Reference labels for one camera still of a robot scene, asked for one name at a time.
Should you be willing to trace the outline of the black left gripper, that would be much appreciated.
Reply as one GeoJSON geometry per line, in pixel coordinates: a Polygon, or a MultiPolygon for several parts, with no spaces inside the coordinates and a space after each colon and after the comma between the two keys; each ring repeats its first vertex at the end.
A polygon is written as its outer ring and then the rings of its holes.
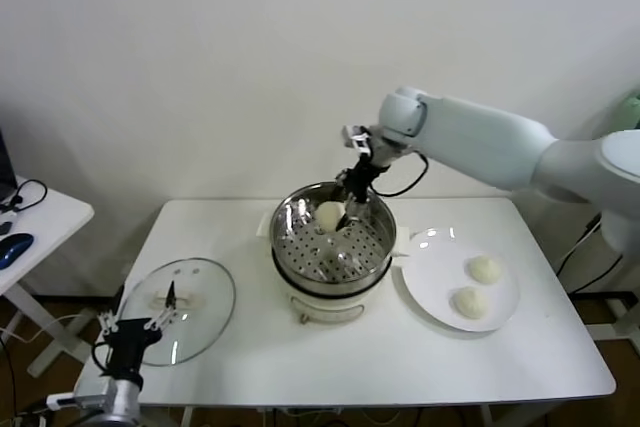
{"type": "Polygon", "coordinates": [[[175,282],[169,285],[164,308],[154,318],[119,320],[120,303],[125,290],[121,285],[105,311],[97,316],[101,333],[111,349],[106,364],[106,375],[114,380],[143,383],[140,368],[148,347],[161,340],[161,332],[173,322],[177,314],[175,282]]]}

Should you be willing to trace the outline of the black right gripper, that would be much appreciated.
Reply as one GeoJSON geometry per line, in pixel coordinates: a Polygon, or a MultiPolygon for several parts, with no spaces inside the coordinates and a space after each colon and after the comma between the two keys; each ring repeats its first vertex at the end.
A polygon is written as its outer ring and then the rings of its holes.
{"type": "Polygon", "coordinates": [[[338,222],[338,230],[354,223],[370,222],[372,195],[368,194],[368,190],[382,173],[383,168],[374,165],[369,156],[360,156],[354,167],[345,169],[336,176],[333,200],[344,202],[344,213],[338,222]]]}

